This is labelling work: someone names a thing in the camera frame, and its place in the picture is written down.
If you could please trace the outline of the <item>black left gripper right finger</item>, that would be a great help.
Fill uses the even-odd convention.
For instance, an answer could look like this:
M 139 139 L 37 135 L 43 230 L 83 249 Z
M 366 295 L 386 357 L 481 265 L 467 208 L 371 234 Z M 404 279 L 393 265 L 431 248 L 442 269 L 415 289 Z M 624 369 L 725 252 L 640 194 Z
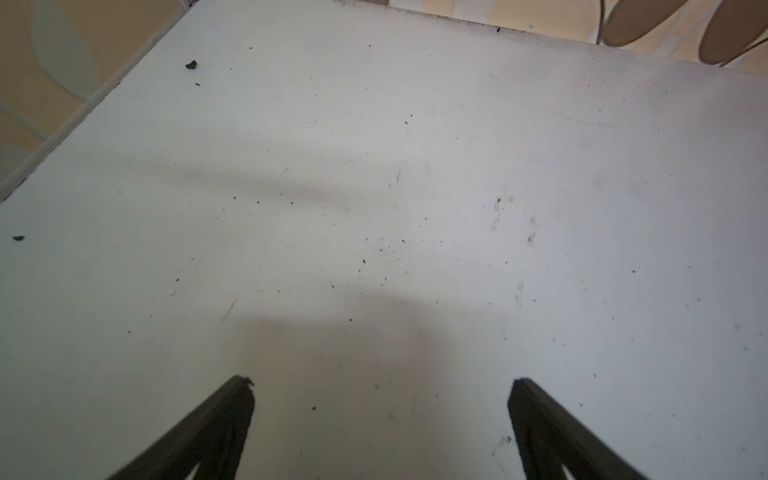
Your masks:
M 507 408 L 528 479 L 644 477 L 533 380 L 513 382 Z

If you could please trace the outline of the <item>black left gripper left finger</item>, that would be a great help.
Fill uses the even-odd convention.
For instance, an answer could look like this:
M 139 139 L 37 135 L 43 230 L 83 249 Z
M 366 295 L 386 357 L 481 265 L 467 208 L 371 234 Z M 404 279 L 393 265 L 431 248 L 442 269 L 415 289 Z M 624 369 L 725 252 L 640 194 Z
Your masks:
M 233 479 L 255 410 L 252 382 L 235 375 L 113 479 Z

